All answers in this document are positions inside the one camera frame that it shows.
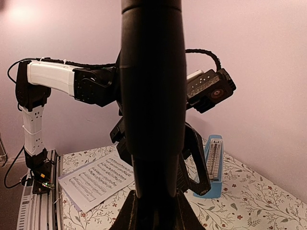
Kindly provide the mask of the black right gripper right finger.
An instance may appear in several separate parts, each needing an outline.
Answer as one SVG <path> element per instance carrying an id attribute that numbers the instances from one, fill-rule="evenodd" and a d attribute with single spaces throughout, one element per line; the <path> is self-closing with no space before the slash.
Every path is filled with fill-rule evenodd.
<path id="1" fill-rule="evenodd" d="M 201 230 L 201 223 L 196 217 L 182 191 L 177 190 L 175 196 L 174 230 Z"/>

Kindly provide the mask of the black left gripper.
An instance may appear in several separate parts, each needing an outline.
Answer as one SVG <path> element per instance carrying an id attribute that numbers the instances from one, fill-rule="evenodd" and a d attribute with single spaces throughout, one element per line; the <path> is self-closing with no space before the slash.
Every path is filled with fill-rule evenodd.
<path id="1" fill-rule="evenodd" d="M 118 143 L 116 148 L 120 158 L 125 161 L 127 164 L 132 165 L 131 154 L 127 149 L 127 142 L 125 137 L 125 125 L 124 118 L 122 117 L 118 123 L 114 126 L 110 132 L 110 138 L 112 143 Z"/>

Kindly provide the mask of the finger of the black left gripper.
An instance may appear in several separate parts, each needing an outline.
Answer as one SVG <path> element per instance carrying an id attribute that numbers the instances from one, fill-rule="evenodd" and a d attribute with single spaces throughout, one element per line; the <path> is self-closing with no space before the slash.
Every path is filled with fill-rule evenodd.
<path id="1" fill-rule="evenodd" d="M 191 156 L 196 165 L 199 181 L 196 182 L 188 175 L 185 160 Z M 204 147 L 200 134 L 185 124 L 184 148 L 179 155 L 178 172 L 177 172 L 177 189 L 185 192 L 191 190 L 194 193 L 203 196 L 211 189 L 210 179 L 208 176 L 207 166 L 204 157 Z"/>

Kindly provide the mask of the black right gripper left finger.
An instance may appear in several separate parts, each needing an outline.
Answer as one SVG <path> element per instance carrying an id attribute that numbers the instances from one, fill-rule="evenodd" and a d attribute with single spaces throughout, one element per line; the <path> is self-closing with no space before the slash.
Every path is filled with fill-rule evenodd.
<path id="1" fill-rule="evenodd" d="M 144 202 L 137 197 L 135 190 L 131 190 L 112 225 L 113 230 L 143 230 L 142 223 Z"/>

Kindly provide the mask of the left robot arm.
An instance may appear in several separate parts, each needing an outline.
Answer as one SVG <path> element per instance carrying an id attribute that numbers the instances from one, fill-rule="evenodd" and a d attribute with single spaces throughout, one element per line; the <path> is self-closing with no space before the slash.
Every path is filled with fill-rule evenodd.
<path id="1" fill-rule="evenodd" d="M 10 70 L 18 64 L 17 77 L 10 76 Z M 114 101 L 119 105 L 122 116 L 119 57 L 116 63 L 104 65 L 81 64 L 46 58 L 24 58 L 13 63 L 7 75 L 15 83 L 15 95 L 22 108 L 24 119 L 24 151 L 26 166 L 30 169 L 30 181 L 38 186 L 35 194 L 48 193 L 54 187 L 51 177 L 52 160 L 47 160 L 47 150 L 42 140 L 42 115 L 51 90 L 65 92 L 75 100 L 104 107 Z M 132 166 L 131 154 L 127 149 L 123 118 L 110 133 L 112 143 L 118 142 L 120 158 Z M 192 155 L 199 182 L 188 177 L 184 160 Z M 205 195 L 211 189 L 205 166 L 201 136 L 189 124 L 185 127 L 185 143 L 179 157 L 177 188 L 182 192 L 190 189 L 198 195 Z"/>

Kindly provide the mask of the black music stand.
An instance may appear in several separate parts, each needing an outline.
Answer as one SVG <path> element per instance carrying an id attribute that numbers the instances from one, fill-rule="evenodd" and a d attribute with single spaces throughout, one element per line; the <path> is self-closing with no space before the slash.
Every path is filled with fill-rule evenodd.
<path id="1" fill-rule="evenodd" d="M 138 198 L 174 197 L 186 114 L 179 0 L 124 0 L 120 81 Z"/>

